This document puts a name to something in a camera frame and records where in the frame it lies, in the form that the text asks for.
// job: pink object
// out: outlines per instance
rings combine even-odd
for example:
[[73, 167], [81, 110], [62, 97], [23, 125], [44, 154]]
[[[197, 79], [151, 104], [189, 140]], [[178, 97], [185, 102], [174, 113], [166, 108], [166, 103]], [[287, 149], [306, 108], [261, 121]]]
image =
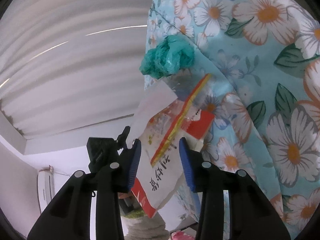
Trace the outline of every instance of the pink object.
[[177, 231], [171, 234], [172, 240], [195, 240], [193, 236], [187, 235], [185, 232]]

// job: white paper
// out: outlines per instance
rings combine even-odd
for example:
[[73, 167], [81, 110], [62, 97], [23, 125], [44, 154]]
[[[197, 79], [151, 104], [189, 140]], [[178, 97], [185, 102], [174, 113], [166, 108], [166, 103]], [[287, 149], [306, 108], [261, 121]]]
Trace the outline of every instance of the white paper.
[[131, 149], [133, 141], [142, 135], [149, 120], [177, 98], [177, 95], [162, 80], [157, 81], [145, 91], [145, 96], [133, 116], [134, 121], [126, 140], [128, 149]]
[[[160, 171], [161, 176], [160, 178], [157, 178], [156, 175], [159, 174]], [[183, 168], [178, 148], [173, 148], [169, 153], [166, 153], [164, 158], [160, 158], [156, 165], [152, 167], [147, 153], [142, 146], [137, 178], [153, 208], [159, 209], [170, 200], [174, 192], [181, 185], [182, 181], [179, 180], [179, 178], [182, 174]], [[153, 190], [153, 186], [150, 183], [151, 181], [156, 183], [156, 190]]]

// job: red and yellow stripe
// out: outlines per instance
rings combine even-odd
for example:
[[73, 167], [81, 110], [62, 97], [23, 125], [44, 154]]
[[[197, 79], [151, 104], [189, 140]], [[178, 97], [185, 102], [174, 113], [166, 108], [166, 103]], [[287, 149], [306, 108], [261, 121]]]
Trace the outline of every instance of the red and yellow stripe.
[[175, 117], [172, 124], [170, 125], [168, 131], [164, 135], [164, 138], [162, 139], [158, 149], [156, 150], [155, 154], [153, 155], [151, 159], [151, 166], [153, 167], [156, 162], [164, 155], [166, 150], [169, 148], [172, 140], [174, 139], [174, 136], [178, 132], [178, 129], [181, 127], [182, 122], [184, 121], [184, 118], [189, 111], [193, 100], [196, 98], [196, 96], [199, 94], [199, 92], [202, 90], [204, 85], [208, 82], [210, 79], [211, 74], [206, 74], [196, 85], [196, 87], [193, 89], [193, 91], [188, 96], [187, 100], [184, 102], [182, 110], [180, 113]]

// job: air conditioner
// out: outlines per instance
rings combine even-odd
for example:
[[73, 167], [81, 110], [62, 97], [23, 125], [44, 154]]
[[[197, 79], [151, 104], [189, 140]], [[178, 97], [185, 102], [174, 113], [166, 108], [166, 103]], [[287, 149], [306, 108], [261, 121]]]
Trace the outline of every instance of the air conditioner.
[[41, 213], [54, 197], [53, 174], [50, 171], [38, 173], [38, 198]]

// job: snack bag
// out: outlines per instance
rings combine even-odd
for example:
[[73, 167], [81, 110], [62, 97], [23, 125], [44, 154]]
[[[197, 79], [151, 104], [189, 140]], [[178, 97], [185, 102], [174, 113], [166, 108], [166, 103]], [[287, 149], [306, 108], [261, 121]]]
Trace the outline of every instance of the snack bag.
[[[210, 91], [210, 75], [203, 78], [172, 76], [161, 81], [175, 93], [176, 99], [150, 118], [139, 135], [141, 158], [132, 188], [149, 217], [169, 201], [184, 181], [180, 138], [185, 137], [191, 149], [201, 151], [203, 139], [214, 119], [213, 114], [200, 109]], [[152, 97], [147, 97], [148, 103], [143, 104], [158, 103], [155, 95], [153, 91]]]

